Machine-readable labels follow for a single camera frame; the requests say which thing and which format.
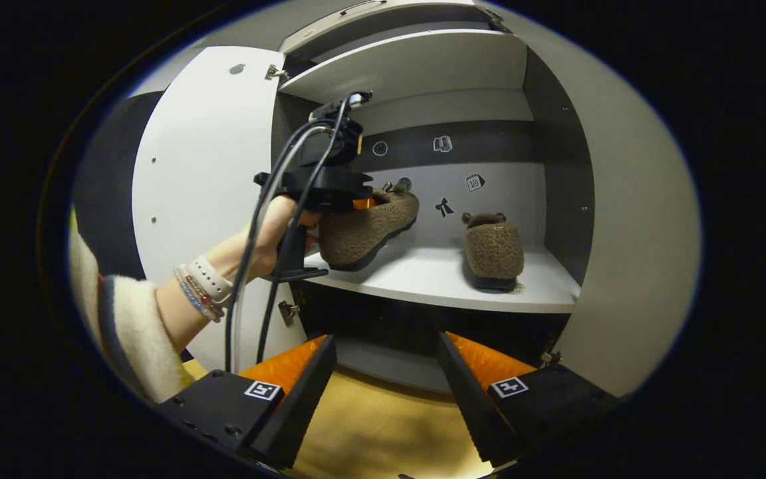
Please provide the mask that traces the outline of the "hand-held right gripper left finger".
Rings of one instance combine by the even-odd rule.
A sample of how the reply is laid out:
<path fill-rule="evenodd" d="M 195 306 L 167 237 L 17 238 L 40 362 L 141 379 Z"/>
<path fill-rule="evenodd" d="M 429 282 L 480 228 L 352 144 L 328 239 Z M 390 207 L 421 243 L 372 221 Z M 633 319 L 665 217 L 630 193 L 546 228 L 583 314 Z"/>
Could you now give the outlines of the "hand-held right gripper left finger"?
<path fill-rule="evenodd" d="M 158 412 L 228 454 L 291 469 L 335 365 L 335 338 L 322 335 L 243 374 L 213 370 Z"/>

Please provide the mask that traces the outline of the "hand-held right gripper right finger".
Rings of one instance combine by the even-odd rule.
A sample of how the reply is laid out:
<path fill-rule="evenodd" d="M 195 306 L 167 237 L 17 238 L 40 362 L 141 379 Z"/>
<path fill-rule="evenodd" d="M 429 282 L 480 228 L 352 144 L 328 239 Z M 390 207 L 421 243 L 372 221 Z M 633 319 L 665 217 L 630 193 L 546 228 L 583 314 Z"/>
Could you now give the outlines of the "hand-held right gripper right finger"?
<path fill-rule="evenodd" d="M 481 461 L 530 460 L 601 421 L 621 400 L 563 366 L 533 367 L 443 331 L 438 362 Z"/>

